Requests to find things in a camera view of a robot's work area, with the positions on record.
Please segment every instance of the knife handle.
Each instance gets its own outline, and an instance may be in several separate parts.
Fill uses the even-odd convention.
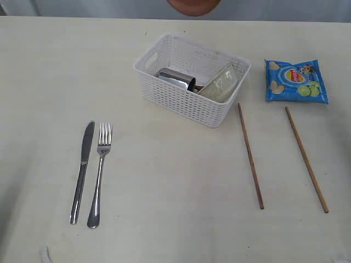
[[[81,199],[82,199],[83,186],[84,186],[84,178],[86,176],[87,165],[88,165],[87,162],[81,163],[81,168],[79,170],[79,176],[78,176],[78,180],[77,180],[76,192],[75,192],[75,197],[73,199],[73,205],[72,205],[72,210],[71,210],[70,223],[72,225],[76,224],[77,221],[78,221],[78,214],[79,214],[79,208],[81,206]]]

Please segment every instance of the white plastic basket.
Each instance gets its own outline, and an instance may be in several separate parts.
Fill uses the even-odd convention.
[[[155,77],[168,67],[196,78],[206,85],[229,62],[233,63],[238,82],[225,103],[218,103]],[[208,49],[182,36],[165,34],[133,65],[144,98],[211,128],[218,127],[232,106],[251,63],[237,56]]]

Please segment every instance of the fork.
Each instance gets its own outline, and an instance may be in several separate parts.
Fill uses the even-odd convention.
[[[88,217],[88,227],[96,228],[100,224],[100,193],[101,177],[103,175],[103,166],[105,156],[110,152],[112,142],[112,126],[110,123],[100,123],[98,154],[100,155],[97,184],[95,186],[92,207]]]

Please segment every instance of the cracker bag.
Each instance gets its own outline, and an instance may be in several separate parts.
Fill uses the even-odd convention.
[[[295,65],[266,60],[265,68],[266,100],[329,103],[317,60]]]

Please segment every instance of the red logo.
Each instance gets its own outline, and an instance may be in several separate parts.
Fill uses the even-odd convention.
[[[290,70],[290,74],[291,74],[291,81],[299,82],[299,77],[296,70]]]

